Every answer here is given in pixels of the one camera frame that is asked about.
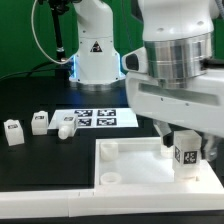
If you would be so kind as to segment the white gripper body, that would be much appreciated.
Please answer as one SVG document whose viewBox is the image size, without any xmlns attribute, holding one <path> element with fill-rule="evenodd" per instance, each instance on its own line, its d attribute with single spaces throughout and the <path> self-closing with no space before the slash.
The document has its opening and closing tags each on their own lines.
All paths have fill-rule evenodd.
<svg viewBox="0 0 224 224">
<path fill-rule="evenodd" d="M 224 70 L 208 69 L 186 89 L 164 89 L 146 74 L 126 76 L 129 107 L 138 115 L 224 138 Z"/>
</svg>

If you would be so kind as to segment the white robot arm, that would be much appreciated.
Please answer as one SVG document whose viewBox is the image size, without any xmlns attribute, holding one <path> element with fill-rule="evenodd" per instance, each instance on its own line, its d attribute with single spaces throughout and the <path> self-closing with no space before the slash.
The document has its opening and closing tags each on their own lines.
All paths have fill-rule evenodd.
<svg viewBox="0 0 224 224">
<path fill-rule="evenodd" d="M 101 0 L 73 0 L 79 51 L 76 80 L 85 87 L 115 82 L 120 62 L 129 106 L 154 120 L 167 144 L 171 124 L 204 134 L 206 160 L 224 139 L 224 61 L 213 56 L 212 20 L 224 18 L 223 0 L 130 0 L 143 23 L 143 46 L 122 59 L 113 48 L 113 13 Z"/>
</svg>

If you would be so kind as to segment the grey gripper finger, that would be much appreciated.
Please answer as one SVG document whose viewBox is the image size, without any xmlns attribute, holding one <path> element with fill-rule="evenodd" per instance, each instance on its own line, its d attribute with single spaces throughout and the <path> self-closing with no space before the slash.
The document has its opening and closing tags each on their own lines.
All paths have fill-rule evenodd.
<svg viewBox="0 0 224 224">
<path fill-rule="evenodd" d="M 215 160 L 218 154 L 220 138 L 211 134 L 204 134 L 202 138 L 202 158 Z"/>
<path fill-rule="evenodd" d="M 153 125 L 162 140 L 162 144 L 166 147 L 171 147 L 173 145 L 173 132 L 171 131 L 169 124 L 163 121 L 154 120 Z"/>
</svg>

